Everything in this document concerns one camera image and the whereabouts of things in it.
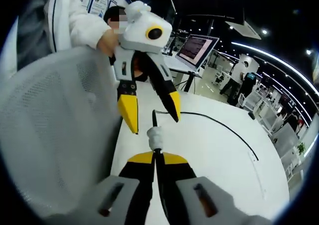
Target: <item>camera lens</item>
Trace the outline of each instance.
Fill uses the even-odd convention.
[[[155,29],[151,29],[148,33],[148,37],[149,39],[158,39],[161,37],[162,34],[162,30],[155,28]]]

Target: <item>dark ceiling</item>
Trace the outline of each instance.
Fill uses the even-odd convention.
[[[152,7],[152,12],[164,18],[167,18],[169,10],[172,10],[170,0],[142,1]],[[316,0],[242,0],[244,19],[259,33],[262,40],[243,37],[236,30],[231,30],[224,20],[218,18],[214,18],[213,29],[210,32],[210,36],[219,37],[222,41],[215,47],[220,52],[227,52],[230,55],[236,55],[236,57],[241,53],[249,53],[252,57],[261,58],[262,60],[259,60],[254,57],[260,63],[258,73],[265,72],[287,89],[291,87],[291,93],[302,104],[303,102],[306,103],[303,106],[311,117],[313,117],[317,108],[309,96],[315,102],[319,102],[319,97],[299,76],[276,60],[250,49],[232,45],[231,42],[235,41],[269,52],[290,64],[308,80],[312,81],[312,62],[315,53],[307,55],[306,49],[317,51],[318,48],[318,40],[316,39],[319,38],[319,30],[315,22],[317,19],[315,2]],[[180,16],[178,12],[177,10],[175,20],[177,20],[177,16]],[[211,18],[208,16],[182,15],[179,28],[190,33],[207,34],[210,22]],[[263,35],[262,29],[266,29],[268,34]],[[272,63],[285,73],[268,63],[264,64],[263,60]],[[305,92],[291,78],[296,80],[309,95],[305,95]]]

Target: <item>white cable clip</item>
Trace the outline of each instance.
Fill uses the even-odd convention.
[[[147,131],[147,136],[149,137],[149,146],[152,151],[155,149],[163,150],[163,139],[162,139],[162,129],[161,127],[152,127]]]

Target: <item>chair backrest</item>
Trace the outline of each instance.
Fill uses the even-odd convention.
[[[217,71],[220,72],[220,73],[222,73],[222,72],[223,72],[223,66],[218,65],[218,66],[217,66]]]
[[[0,152],[13,182],[39,216],[69,211],[111,170],[121,117],[109,58],[61,51],[0,86]]]
[[[273,134],[272,139],[277,139],[275,148],[280,158],[282,158],[289,150],[297,145],[298,142],[298,137],[288,123],[285,124],[275,134]]]
[[[266,114],[261,118],[260,123],[263,124],[268,130],[272,130],[277,120],[277,112],[268,107]]]
[[[251,92],[245,99],[244,105],[253,111],[257,103],[262,99],[261,95],[255,91]]]

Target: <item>gripper jaw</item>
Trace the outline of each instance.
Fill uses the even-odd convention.
[[[120,81],[118,109],[130,130],[135,134],[139,131],[137,85],[134,78],[135,58],[138,59],[139,69],[150,78],[153,89],[160,97],[165,109],[178,122],[180,119],[179,94],[163,56],[117,47],[115,57],[117,58],[114,63],[115,74]]]

